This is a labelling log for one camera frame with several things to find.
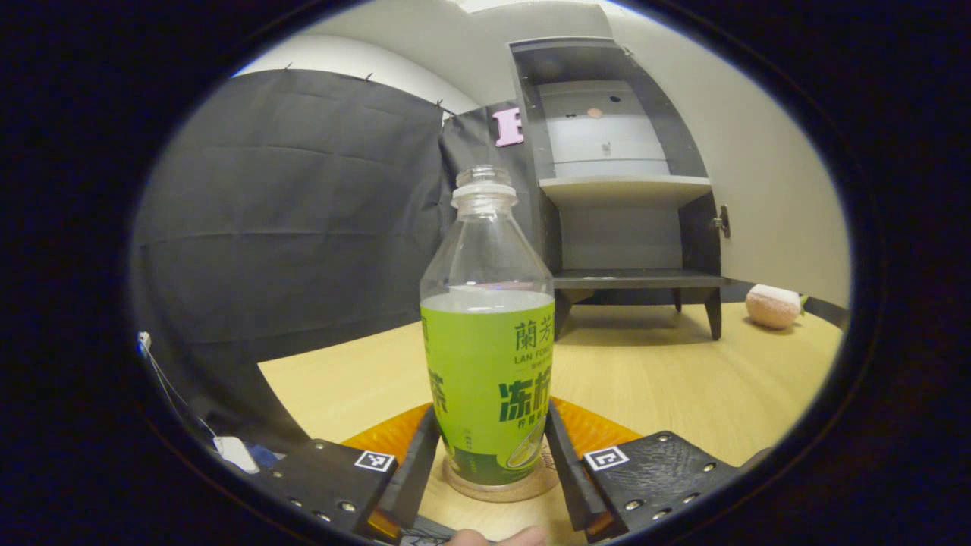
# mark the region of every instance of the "cable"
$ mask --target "cable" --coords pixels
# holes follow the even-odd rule
[[[182,396],[179,394],[179,392],[176,391],[176,388],[172,386],[172,382],[169,381],[169,378],[165,375],[165,372],[162,371],[161,366],[159,366],[158,362],[155,361],[155,357],[151,355],[151,351],[149,350],[149,347],[151,346],[151,336],[149,335],[148,332],[138,333],[138,345],[139,345],[139,352],[142,353],[142,356],[148,357],[148,361],[151,364],[152,369],[155,371],[155,376],[158,377],[158,382],[161,383],[162,390],[165,392],[165,397],[168,398],[169,405],[172,406],[172,409],[175,410],[176,414],[180,413],[179,407],[176,406],[176,402],[175,400],[172,399],[172,395],[169,394],[169,391],[174,392],[176,397],[183,404],[183,406],[185,406],[185,408],[188,409],[189,414],[191,414],[192,417],[194,417],[199,423],[201,423],[202,426],[209,431],[209,433],[213,436],[213,438],[216,438],[218,434],[213,432],[213,430],[209,427],[209,425],[205,421],[202,420],[201,417],[199,417],[198,415],[195,415],[195,413],[192,412],[191,407],[188,405],[188,402],[186,402],[185,399],[182,398]]]

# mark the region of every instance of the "white cable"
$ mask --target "white cable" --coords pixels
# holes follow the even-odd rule
[[[138,344],[142,348],[142,350],[145,351],[145,355],[149,357],[149,361],[151,362],[151,367],[152,369],[155,370],[155,375],[158,377],[158,381],[162,384],[162,390],[165,391],[165,397],[169,399],[169,405],[172,406],[172,409],[174,409],[176,413],[179,412],[179,408],[176,407],[175,400],[173,400],[172,395],[169,394],[170,390],[174,392],[176,396],[179,398],[179,400],[182,402],[182,404],[185,404],[185,407],[189,408],[189,411],[191,411],[191,406],[189,406],[188,402],[185,401],[185,398],[182,398],[179,392],[176,391],[176,388],[172,386],[172,383],[169,381],[169,378],[166,377],[165,372],[162,371],[161,366],[159,366],[158,362],[155,361],[155,357],[151,355],[151,351],[149,351],[149,347],[151,346],[151,336],[149,335],[148,332],[139,332]],[[213,437],[218,436],[215,432],[213,432],[211,428],[209,428],[209,425],[205,421],[203,421],[201,417],[195,414],[193,414],[192,417],[196,418],[196,420],[198,420],[199,423],[202,423],[202,426],[205,427],[206,430],[208,430]]]

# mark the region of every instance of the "shelf leg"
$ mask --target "shelf leg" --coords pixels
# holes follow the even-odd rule
[[[705,311],[708,312],[708,325],[712,329],[712,339],[721,339],[721,289],[712,289],[705,298]]]
[[[563,290],[556,290],[554,293],[555,303],[553,304],[553,340],[559,339],[559,332],[563,330],[563,325],[566,324],[566,318],[570,315],[570,308],[573,307],[573,303],[570,302],[570,298],[566,297]]]

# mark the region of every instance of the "shelf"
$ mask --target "shelf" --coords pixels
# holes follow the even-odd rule
[[[565,269],[552,280],[557,289],[705,289],[730,283],[692,269]]]
[[[608,175],[545,178],[540,188],[557,207],[679,208],[712,190],[707,178],[675,175]]]

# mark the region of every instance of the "plastic bottle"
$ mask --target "plastic bottle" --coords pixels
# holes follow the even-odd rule
[[[421,278],[425,355],[451,472],[503,486],[527,477],[539,459],[552,376],[552,275],[513,219],[508,173],[478,165],[457,182],[457,219]]]

